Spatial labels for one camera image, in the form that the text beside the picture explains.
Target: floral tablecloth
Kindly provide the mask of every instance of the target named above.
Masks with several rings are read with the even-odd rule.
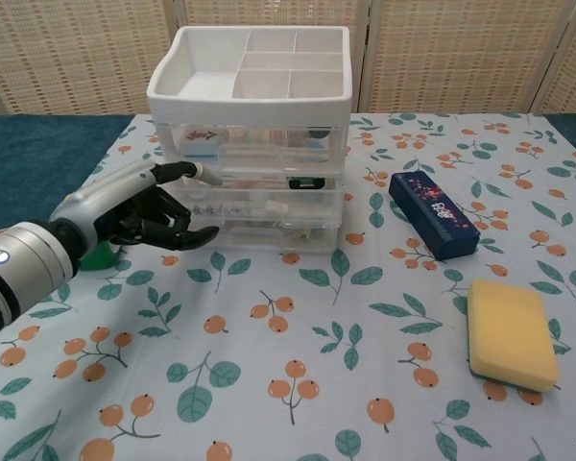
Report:
[[[160,160],[136,116],[92,175]],[[576,152],[525,114],[355,114],[332,255],[130,247],[0,333],[0,460],[576,460]],[[423,170],[481,230],[435,261]],[[545,395],[474,377],[473,279],[541,293]]]

